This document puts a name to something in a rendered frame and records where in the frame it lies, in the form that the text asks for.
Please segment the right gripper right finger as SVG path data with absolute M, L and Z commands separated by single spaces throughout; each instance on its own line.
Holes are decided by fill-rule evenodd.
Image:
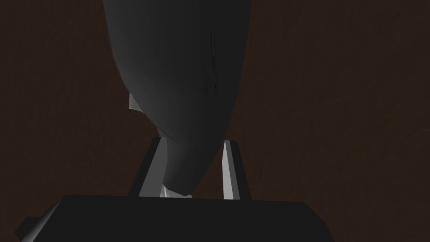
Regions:
M 251 200 L 239 145 L 236 141 L 224 142 L 222 156 L 223 198 L 225 200 Z

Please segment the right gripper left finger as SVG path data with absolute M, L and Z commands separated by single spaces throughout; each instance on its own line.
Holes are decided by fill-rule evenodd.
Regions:
M 153 138 L 136 173 L 128 196 L 159 197 L 167 159 L 166 138 Z

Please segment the grey rounded tapered object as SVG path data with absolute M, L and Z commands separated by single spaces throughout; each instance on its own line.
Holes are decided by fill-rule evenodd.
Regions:
M 197 188 L 236 103 L 252 0 L 103 0 L 113 58 L 167 140 L 162 197 Z

